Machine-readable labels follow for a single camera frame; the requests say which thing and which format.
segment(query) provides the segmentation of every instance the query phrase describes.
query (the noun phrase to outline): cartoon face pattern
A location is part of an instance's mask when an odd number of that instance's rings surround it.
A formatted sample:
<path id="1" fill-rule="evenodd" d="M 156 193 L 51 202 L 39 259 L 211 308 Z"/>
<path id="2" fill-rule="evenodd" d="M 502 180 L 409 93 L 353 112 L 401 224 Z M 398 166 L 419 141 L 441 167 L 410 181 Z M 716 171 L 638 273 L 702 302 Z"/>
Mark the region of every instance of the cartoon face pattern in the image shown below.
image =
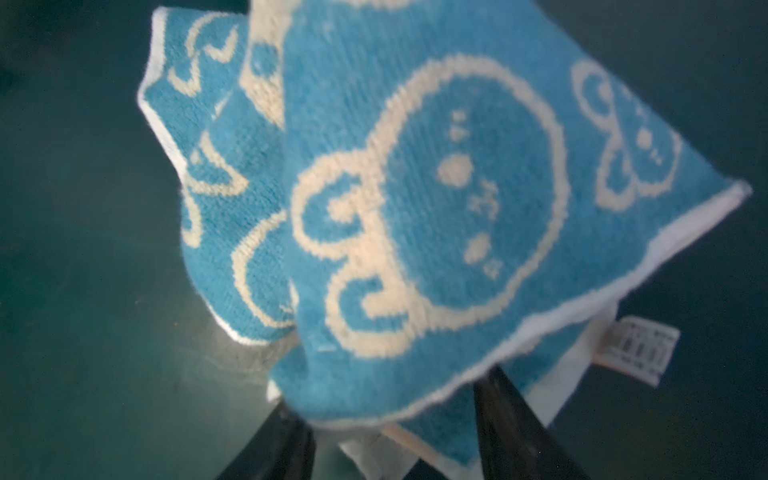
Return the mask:
<path id="1" fill-rule="evenodd" d="M 483 98 L 488 88 L 492 92 Z M 454 55 L 429 61 L 386 105 L 366 148 L 316 159 L 299 176 L 291 201 L 290 218 L 298 244 L 317 257 L 343 262 L 328 284 L 326 325 L 345 349 L 363 357 L 395 356 L 430 330 L 458 330 L 498 315 L 557 240 L 570 193 L 564 135 L 554 111 L 525 80 L 490 58 Z M 521 123 L 483 125 L 475 121 L 473 105 L 483 110 L 485 119 L 515 118 Z M 488 109 L 493 108 L 498 111 L 489 114 Z M 435 109 L 445 122 L 430 121 Z M 508 166 L 501 169 L 489 164 L 495 155 L 479 150 L 492 144 L 488 135 L 499 132 L 500 127 L 511 128 L 509 135 L 498 139 L 498 150 L 510 152 L 504 158 Z M 435 135 L 433 128 L 445 130 Z M 473 135 L 482 141 L 473 142 Z M 441 141 L 429 149 L 434 152 L 431 158 L 413 162 L 408 158 L 414 153 L 409 146 L 424 138 Z M 516 141 L 540 146 L 529 150 L 528 156 L 515 157 L 511 153 L 515 149 L 508 149 L 505 142 Z M 433 172 L 430 185 L 413 190 L 421 183 L 412 186 L 409 178 L 415 180 L 420 173 L 407 171 L 408 164 L 419 169 L 431 165 L 427 168 Z M 359 222 L 359 232 L 337 241 L 313 238 L 305 229 L 308 204 L 345 176 L 356 182 L 331 198 L 327 210 L 338 223 Z M 516 208 L 514 185 L 521 181 L 541 184 L 538 211 Z M 435 202 L 435 197 L 442 202 Z M 401 202 L 415 212 L 444 216 L 445 229 L 423 228 L 417 219 L 397 230 L 387 217 L 404 207 Z M 435 205 L 441 205 L 439 212 L 434 211 Z M 520 232 L 518 239 L 495 237 L 497 231 L 508 231 L 511 223 L 526 215 L 539 223 L 538 229 Z M 418 235 L 422 241 L 430 232 L 455 236 L 455 241 L 443 242 L 453 259 L 445 263 L 449 258 L 446 250 L 431 256 L 424 249 L 399 248 L 390 232 L 398 238 Z M 439 269 L 430 270 L 429 262 L 439 263 Z M 419 278 L 419 273 L 426 275 Z M 457 278 L 463 283 L 455 283 Z M 480 288 L 467 290 L 479 279 L 483 282 Z M 349 311 L 356 308 L 345 301 L 347 290 L 367 280 L 375 280 L 380 289 L 352 303 L 359 303 L 374 325 L 396 319 L 389 322 L 391 328 L 357 329 L 347 323 Z"/>
<path id="2" fill-rule="evenodd" d="M 267 108 L 282 97 L 258 104 L 239 85 L 245 69 L 274 75 L 269 52 L 259 54 L 269 39 L 253 38 L 243 15 L 186 9 L 156 11 L 153 36 L 161 51 L 151 55 L 139 104 L 179 174 L 190 278 L 237 342 L 278 339 L 294 324 L 297 298 L 281 263 L 280 130 Z"/>
<path id="3" fill-rule="evenodd" d="M 623 211 L 639 197 L 658 197 L 671 190 L 683 150 L 680 135 L 652 117 L 597 62 L 577 62 L 571 80 L 581 112 L 605 136 L 596 203 Z"/>

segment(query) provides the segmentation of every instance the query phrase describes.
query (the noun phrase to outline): blue towel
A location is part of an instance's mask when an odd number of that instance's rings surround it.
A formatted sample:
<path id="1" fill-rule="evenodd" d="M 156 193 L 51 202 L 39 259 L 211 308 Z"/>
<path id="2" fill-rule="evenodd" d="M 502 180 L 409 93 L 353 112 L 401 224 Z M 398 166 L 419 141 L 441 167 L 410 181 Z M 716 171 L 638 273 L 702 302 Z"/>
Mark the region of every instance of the blue towel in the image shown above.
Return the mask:
<path id="1" fill-rule="evenodd" d="M 584 321 L 750 192 L 529 0 L 159 9 L 138 102 L 214 318 L 248 344 L 296 326 L 274 388 L 462 467 L 466 384 L 505 362 L 542 391 L 569 352 L 578 380 Z"/>

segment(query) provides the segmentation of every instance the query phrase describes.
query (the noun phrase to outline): towel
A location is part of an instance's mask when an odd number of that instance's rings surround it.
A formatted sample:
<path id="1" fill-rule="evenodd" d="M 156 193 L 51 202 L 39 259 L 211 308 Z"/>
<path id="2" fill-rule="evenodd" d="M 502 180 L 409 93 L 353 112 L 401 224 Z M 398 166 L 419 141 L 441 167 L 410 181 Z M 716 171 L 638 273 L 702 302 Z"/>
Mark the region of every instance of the towel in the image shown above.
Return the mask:
<path id="1" fill-rule="evenodd" d="M 469 383 L 501 363 L 549 423 L 615 304 L 750 193 L 529 0 L 161 8 L 138 103 L 214 319 L 300 339 L 270 391 L 451 478 Z"/>

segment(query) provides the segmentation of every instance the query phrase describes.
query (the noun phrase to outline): cartoon ear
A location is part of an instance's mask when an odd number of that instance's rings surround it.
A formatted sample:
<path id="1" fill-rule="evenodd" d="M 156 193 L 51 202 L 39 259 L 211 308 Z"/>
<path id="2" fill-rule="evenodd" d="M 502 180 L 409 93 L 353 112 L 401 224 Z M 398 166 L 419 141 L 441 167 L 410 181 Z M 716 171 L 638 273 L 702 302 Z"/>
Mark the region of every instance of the cartoon ear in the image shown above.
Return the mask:
<path id="1" fill-rule="evenodd" d="M 590 101 L 584 94 L 584 86 L 591 77 L 598 77 L 599 79 L 598 95 L 607 105 L 607 113 L 599 113 L 600 111 L 606 111 L 605 105 L 596 109 L 595 107 L 598 106 L 590 104 Z M 614 131 L 616 127 L 616 106 L 614 103 L 614 91 L 611 88 L 611 79 L 608 77 L 608 73 L 597 62 L 582 60 L 571 67 L 571 81 L 573 82 L 574 95 L 576 96 L 581 113 L 601 130 L 606 132 Z"/>
<path id="2" fill-rule="evenodd" d="M 361 160 L 365 152 L 336 152 L 316 159 L 315 164 L 302 172 L 293 187 L 290 202 L 290 220 L 293 228 L 293 238 L 305 251 L 320 258 L 342 260 L 358 241 L 358 236 L 347 237 L 341 240 L 326 242 L 313 238 L 305 230 L 304 214 L 310 201 L 320 195 L 328 186 L 334 185 L 342 176 L 348 174 L 362 182 L 371 180 L 366 174 L 365 163 Z M 329 200 L 327 212 L 332 220 L 338 223 L 352 223 L 355 218 L 360 218 L 361 211 L 369 211 L 380 207 L 381 201 L 376 195 L 366 194 L 366 190 L 359 186 L 352 186 L 347 192 Z"/>

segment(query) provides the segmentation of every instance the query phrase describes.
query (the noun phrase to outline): cream-colored outline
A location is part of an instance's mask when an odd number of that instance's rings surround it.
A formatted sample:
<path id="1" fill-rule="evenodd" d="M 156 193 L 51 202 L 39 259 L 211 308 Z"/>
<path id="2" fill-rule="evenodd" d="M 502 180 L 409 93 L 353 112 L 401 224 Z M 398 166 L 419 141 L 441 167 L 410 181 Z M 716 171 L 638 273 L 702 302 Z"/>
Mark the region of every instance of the cream-colored outline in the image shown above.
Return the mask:
<path id="1" fill-rule="evenodd" d="M 181 239 L 189 248 L 199 248 L 200 242 L 203 240 L 203 214 L 192 197 L 189 185 L 181 184 L 181 196 L 190 218 L 190 228 L 181 227 Z"/>
<path id="2" fill-rule="evenodd" d="M 422 0 L 334 0 L 337 3 L 346 3 L 355 8 L 371 7 L 376 10 L 398 10 Z"/>
<path id="3" fill-rule="evenodd" d="M 240 335 L 232 326 L 223 318 L 221 318 L 218 313 L 214 311 L 214 308 L 209 304 L 206 303 L 206 306 L 208 307 L 208 311 L 213 316 L 214 320 L 216 321 L 216 324 L 221 327 L 221 329 L 235 342 L 239 343 L 240 345 L 246 345 L 246 346 L 266 346 L 269 345 L 271 342 L 268 340 L 259 340 L 259 339 L 251 339 L 246 336 Z"/>
<path id="4" fill-rule="evenodd" d="M 612 303 L 589 319 L 586 328 L 571 348 L 525 395 L 525 402 L 543 426 L 546 427 L 552 423 L 565 401 L 573 395 L 581 377 L 591 364 L 592 354 L 597 349 L 600 339 L 616 320 L 617 311 L 618 304 Z M 475 458 L 469 465 L 464 466 L 453 458 L 441 455 L 418 435 L 397 424 L 385 425 L 382 428 L 382 434 L 419 455 L 450 480 L 483 479 L 479 458 Z"/>
<path id="5" fill-rule="evenodd" d="M 269 232 L 276 230 L 283 222 L 288 219 L 285 210 L 281 210 L 271 217 L 260 221 L 233 250 L 232 258 L 232 276 L 235 282 L 235 289 L 242 297 L 248 309 L 264 325 L 275 329 L 287 328 L 296 323 L 293 320 L 277 321 L 267 315 L 259 308 L 253 298 L 251 298 L 250 288 L 248 287 L 248 262 L 253 258 L 253 254 L 259 245 L 266 239 Z"/>
<path id="6" fill-rule="evenodd" d="M 592 75 L 601 79 L 602 84 L 600 88 L 603 89 L 604 100 L 608 106 L 608 113 L 606 114 L 597 113 L 584 96 L 584 82 Z M 677 172 L 677 165 L 680 163 L 680 153 L 683 151 L 683 139 L 680 135 L 670 128 L 674 158 L 672 159 L 672 165 L 667 176 L 658 182 L 644 182 L 632 168 L 632 156 L 627 150 L 626 140 L 621 132 L 621 124 L 616 114 L 616 105 L 614 103 L 614 92 L 611 88 L 611 80 L 608 73 L 594 60 L 581 60 L 571 67 L 571 81 L 581 113 L 595 127 L 605 133 L 607 137 L 605 148 L 600 156 L 598 177 L 595 182 L 595 203 L 600 207 L 621 212 L 635 202 L 637 195 L 641 197 L 658 197 L 664 192 L 671 190 L 672 182 Z M 612 190 L 607 183 L 608 176 L 611 174 L 611 164 L 618 159 L 624 161 L 622 171 L 629 177 L 629 183 L 621 192 Z"/>
<path id="7" fill-rule="evenodd" d="M 712 229 L 751 194 L 752 187 L 749 184 L 737 181 L 726 190 L 712 196 L 708 201 L 689 210 L 659 231 L 659 234 L 648 243 L 645 256 L 634 270 L 598 290 L 592 290 L 565 301 L 552 310 L 533 313 L 525 317 L 517 330 L 506 339 L 501 339 L 498 345 L 479 362 L 462 372 L 457 372 L 442 387 L 414 400 L 402 409 L 377 417 L 328 421 L 306 419 L 307 422 L 317 428 L 333 430 L 377 427 L 412 418 L 428 406 L 444 402 L 462 385 L 479 379 L 493 365 L 514 355 L 518 349 L 532 339 L 590 318 L 604 306 L 624 298 L 627 293 L 640 286 L 662 263 L 674 257 L 675 254 Z"/>
<path id="8" fill-rule="evenodd" d="M 381 214 L 386 202 L 382 186 L 386 181 L 384 167 L 397 145 L 398 136 L 410 115 L 422 107 L 424 98 L 436 94 L 455 78 L 480 77 L 494 80 L 537 119 L 546 133 L 551 148 L 554 177 L 554 201 L 551 219 L 535 252 L 511 276 L 504 290 L 485 305 L 457 310 L 436 306 L 425 298 L 415 284 L 406 279 L 399 264 L 394 243 L 389 239 Z M 512 74 L 497 61 L 486 57 L 452 55 L 439 61 L 428 61 L 386 102 L 386 107 L 362 150 L 336 152 L 318 157 L 298 176 L 291 199 L 291 221 L 296 242 L 307 252 L 326 259 L 345 260 L 328 283 L 326 325 L 339 344 L 359 357 L 391 357 L 405 352 L 414 339 L 430 330 L 458 330 L 497 316 L 512 301 L 523 281 L 536 271 L 547 256 L 567 216 L 571 187 L 566 170 L 563 127 L 550 105 L 539 98 L 531 86 Z M 336 198 L 336 209 L 356 212 L 362 229 L 360 234 L 334 243 L 310 238 L 304 230 L 303 213 L 310 199 L 336 182 L 343 174 L 359 178 L 360 184 Z M 354 280 L 379 278 L 382 290 L 362 300 L 362 308 L 370 319 L 403 315 L 406 319 L 397 331 L 366 332 L 349 328 L 343 318 L 339 298 Z"/>
<path id="9" fill-rule="evenodd" d="M 293 12 L 302 1 L 251 0 L 248 15 L 248 49 L 240 72 L 240 87 L 256 110 L 280 129 L 285 126 L 283 41 L 291 26 Z M 250 69 L 253 46 L 257 44 L 272 45 L 277 52 L 277 65 L 269 77 L 254 74 Z"/>
<path id="10" fill-rule="evenodd" d="M 187 49 L 187 57 L 191 60 L 190 63 L 190 77 L 188 80 L 182 80 L 176 75 L 176 68 L 171 66 L 168 69 L 168 82 L 181 94 L 185 94 L 188 97 L 194 97 L 202 90 L 200 85 L 200 52 L 195 49 L 197 43 L 197 37 L 200 36 L 200 31 L 204 26 L 210 24 L 217 18 L 230 17 L 232 14 L 223 12 L 209 12 L 202 17 L 195 20 L 190 26 L 187 33 L 187 40 L 184 42 L 184 47 Z M 203 50 L 206 55 L 219 63 L 229 63 L 234 56 L 235 48 L 237 47 L 237 26 L 230 30 L 230 34 L 227 36 L 227 40 L 224 42 L 222 48 L 215 48 L 212 45 L 205 45 Z"/>
<path id="11" fill-rule="evenodd" d="M 165 22 L 170 10 L 165 7 L 157 8 L 152 12 L 152 38 L 150 40 L 149 60 L 147 60 L 147 70 L 144 78 L 139 85 L 139 91 L 136 93 L 136 102 L 139 104 L 141 112 L 147 118 L 152 131 L 165 154 L 170 159 L 176 169 L 179 180 L 184 179 L 187 174 L 187 159 L 179 150 L 173 136 L 160 118 L 160 115 L 152 108 L 152 105 L 146 99 L 147 89 L 157 83 L 163 77 L 165 69 Z"/>
<path id="12" fill-rule="evenodd" d="M 235 197 L 247 190 L 249 184 L 248 179 L 224 160 L 224 157 L 222 157 L 216 150 L 214 143 L 210 140 L 210 133 L 208 133 L 208 131 L 204 131 L 200 136 L 200 149 L 203 151 L 209 162 L 215 167 L 227 172 L 227 175 L 230 176 L 230 182 L 228 184 L 208 184 L 192 178 L 192 176 L 187 173 L 185 183 L 189 185 L 190 190 L 196 194 L 208 195 L 211 197 Z"/>

